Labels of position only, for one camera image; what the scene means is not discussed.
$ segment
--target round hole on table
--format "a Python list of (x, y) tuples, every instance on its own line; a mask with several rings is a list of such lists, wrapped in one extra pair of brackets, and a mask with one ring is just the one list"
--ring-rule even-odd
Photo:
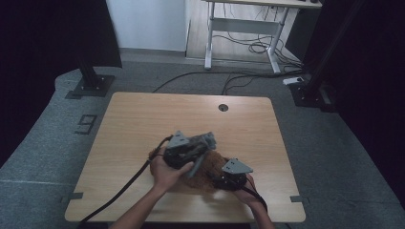
[(226, 112), (229, 108), (226, 104), (221, 104), (218, 109), (220, 109), (221, 112)]

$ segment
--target wrist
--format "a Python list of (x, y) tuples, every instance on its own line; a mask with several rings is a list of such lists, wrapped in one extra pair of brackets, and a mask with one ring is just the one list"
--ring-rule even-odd
[(252, 210), (260, 210), (260, 209), (265, 209), (265, 206), (259, 201), (252, 201), (250, 203), (247, 203), (247, 206), (251, 208)]
[(157, 197), (157, 198), (163, 197), (164, 194), (166, 194), (166, 192), (167, 192), (166, 189), (164, 189), (164, 188), (162, 188), (162, 187), (160, 187), (159, 185), (156, 185), (156, 184), (149, 191), (149, 193), (151, 195), (153, 195), (154, 197)]

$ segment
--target forearm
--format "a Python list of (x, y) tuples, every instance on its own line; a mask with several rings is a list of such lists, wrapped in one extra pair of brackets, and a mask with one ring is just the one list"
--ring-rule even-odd
[(164, 191), (153, 187), (143, 198), (122, 215), (110, 229), (139, 229)]
[(274, 223), (271, 221), (267, 214), (265, 207), (261, 202), (254, 202), (248, 204), (250, 210), (253, 213), (253, 217), (256, 219), (259, 229), (275, 229)]

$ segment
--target finger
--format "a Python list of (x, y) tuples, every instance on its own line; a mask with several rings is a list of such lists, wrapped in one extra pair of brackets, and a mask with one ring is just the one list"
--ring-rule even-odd
[(165, 147), (165, 146), (161, 147), (160, 150), (159, 150), (159, 152), (158, 152), (158, 154), (159, 154), (159, 155), (164, 154), (164, 151), (165, 151), (165, 150), (166, 150), (166, 147)]
[(193, 166), (194, 166), (193, 161), (190, 161), (190, 162), (186, 163), (185, 165), (183, 165), (181, 167), (181, 169), (179, 169), (180, 174), (183, 175), (183, 174), (187, 173), (188, 171), (191, 170), (191, 168), (193, 168)]
[(156, 149), (153, 149), (151, 152), (149, 152), (148, 156), (150, 157), (155, 152), (155, 150)]

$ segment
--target black curtain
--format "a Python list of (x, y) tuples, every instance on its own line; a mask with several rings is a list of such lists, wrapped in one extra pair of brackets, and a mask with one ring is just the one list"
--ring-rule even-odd
[[(305, 62), (316, 68), (356, 1), (327, 1)], [(319, 71), (336, 109), (405, 206), (405, 2), (363, 1)]]
[(2, 165), (79, 56), (92, 66), (121, 67), (121, 60), (105, 1), (8, 1), (0, 14)]

